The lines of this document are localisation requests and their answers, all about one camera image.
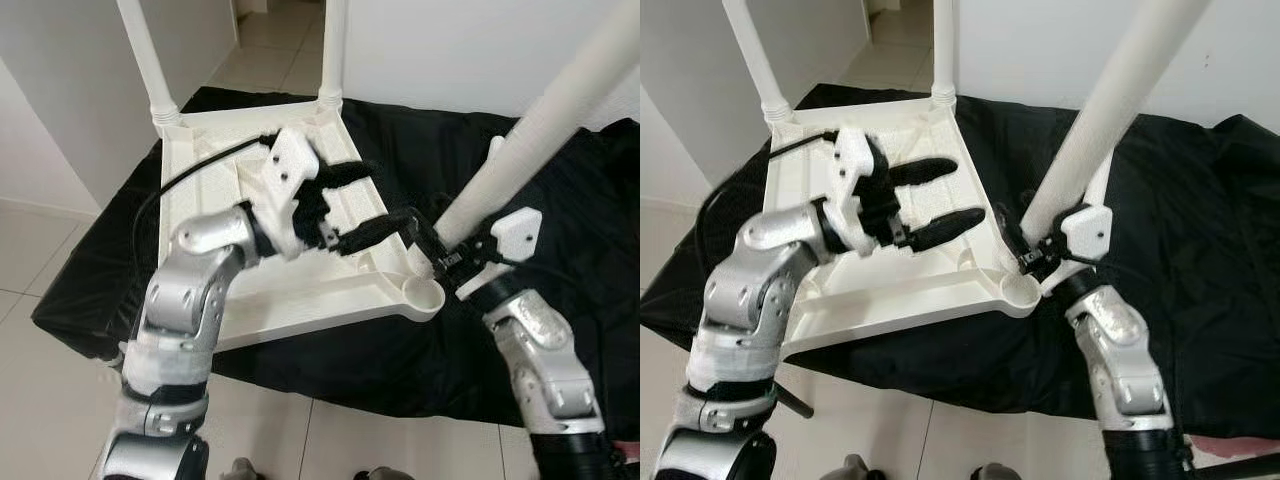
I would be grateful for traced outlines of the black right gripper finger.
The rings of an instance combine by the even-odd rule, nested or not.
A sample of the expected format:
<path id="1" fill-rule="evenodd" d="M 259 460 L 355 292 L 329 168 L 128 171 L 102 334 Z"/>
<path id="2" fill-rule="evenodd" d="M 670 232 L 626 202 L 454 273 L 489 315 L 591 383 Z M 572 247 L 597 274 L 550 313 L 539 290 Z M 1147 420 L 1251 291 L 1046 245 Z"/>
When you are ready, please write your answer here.
<path id="1" fill-rule="evenodd" d="M 428 224 L 422 214 L 410 215 L 410 237 L 428 260 L 431 273 L 442 273 L 447 269 L 443 260 L 448 255 L 448 248 L 443 246 L 433 227 Z"/>
<path id="2" fill-rule="evenodd" d="M 1016 262 L 1024 262 L 1023 257 L 1030 252 L 1030 246 L 1027 243 L 1016 218 L 1005 205 L 997 206 L 997 224 L 1001 237 L 1009 247 L 1014 260 Z"/>

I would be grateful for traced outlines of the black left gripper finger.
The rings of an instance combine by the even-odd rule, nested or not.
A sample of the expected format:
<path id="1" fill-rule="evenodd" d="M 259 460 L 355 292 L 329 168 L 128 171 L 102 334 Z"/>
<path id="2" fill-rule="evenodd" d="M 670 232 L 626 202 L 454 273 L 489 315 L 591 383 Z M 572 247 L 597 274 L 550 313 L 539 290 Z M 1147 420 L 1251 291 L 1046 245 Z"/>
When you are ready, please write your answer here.
<path id="1" fill-rule="evenodd" d="M 957 163 L 951 157 L 920 157 L 902 163 L 888 169 L 890 187 L 892 189 L 923 186 L 942 177 L 954 174 Z"/>
<path id="2" fill-rule="evenodd" d="M 338 252 L 356 253 L 369 250 L 392 234 L 398 234 L 408 244 L 415 244 L 420 237 L 421 220 L 421 214 L 413 207 L 403 207 L 370 218 L 338 237 Z"/>
<path id="3" fill-rule="evenodd" d="M 982 207 L 969 207 L 937 216 L 923 227 L 910 230 L 906 236 L 906 246 L 911 251 L 927 251 L 950 241 L 955 241 L 965 232 L 978 227 L 986 219 L 986 210 Z"/>
<path id="4" fill-rule="evenodd" d="M 342 189 L 347 186 L 367 179 L 374 169 L 364 161 L 346 161 L 320 165 L 320 191 Z"/>

